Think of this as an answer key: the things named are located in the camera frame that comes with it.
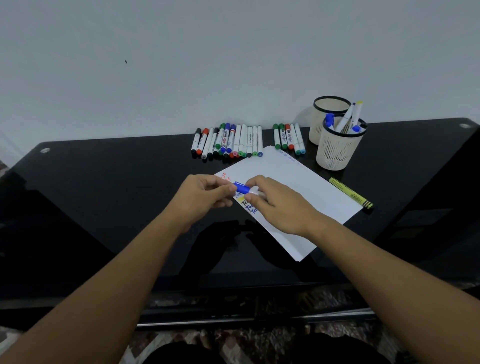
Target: person's left hand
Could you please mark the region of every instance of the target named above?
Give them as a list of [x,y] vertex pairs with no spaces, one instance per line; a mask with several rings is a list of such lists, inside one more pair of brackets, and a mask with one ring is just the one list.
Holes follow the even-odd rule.
[[162,214],[174,218],[182,231],[200,220],[213,207],[230,207],[237,187],[210,174],[191,174],[181,184]]

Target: hand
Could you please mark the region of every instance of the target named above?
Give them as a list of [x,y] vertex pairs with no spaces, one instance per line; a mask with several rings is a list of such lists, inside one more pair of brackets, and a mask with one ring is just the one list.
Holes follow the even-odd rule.
[[183,232],[200,220],[213,207],[230,207],[228,199],[237,187],[210,174],[191,174],[180,185],[162,214],[179,223]]
[[298,192],[271,178],[262,175],[250,178],[247,186],[258,186],[268,202],[255,194],[246,194],[245,200],[255,206],[265,219],[277,229],[287,234],[309,238],[310,231],[318,224],[318,219],[325,223],[331,220],[318,212]]

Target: forearm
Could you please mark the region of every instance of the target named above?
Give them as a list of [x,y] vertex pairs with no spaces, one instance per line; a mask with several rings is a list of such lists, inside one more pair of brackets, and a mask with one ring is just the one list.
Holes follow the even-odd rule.
[[480,303],[330,221],[309,238],[423,363],[480,362]]
[[117,364],[179,233],[175,223],[160,214],[25,333],[0,363]]

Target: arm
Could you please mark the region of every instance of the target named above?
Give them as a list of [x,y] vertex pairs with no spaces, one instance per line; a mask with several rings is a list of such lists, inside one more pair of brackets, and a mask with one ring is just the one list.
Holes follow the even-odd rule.
[[480,363],[480,301],[380,249],[315,210],[299,193],[257,176],[268,202],[247,194],[272,225],[317,245],[422,363]]
[[118,364],[175,239],[210,208],[231,206],[235,190],[215,176],[187,177],[165,210],[22,335],[0,364]]

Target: paper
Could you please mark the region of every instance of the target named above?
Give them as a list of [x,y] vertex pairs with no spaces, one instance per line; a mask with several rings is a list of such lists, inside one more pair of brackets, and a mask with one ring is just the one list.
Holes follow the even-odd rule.
[[[240,183],[258,174],[273,178],[300,193],[314,208],[341,224],[361,210],[361,205],[284,151],[266,146],[263,154],[263,157],[245,158],[216,176]],[[296,261],[301,261],[315,248],[307,239],[275,228],[260,211],[245,201],[242,194],[237,193],[234,198]]]

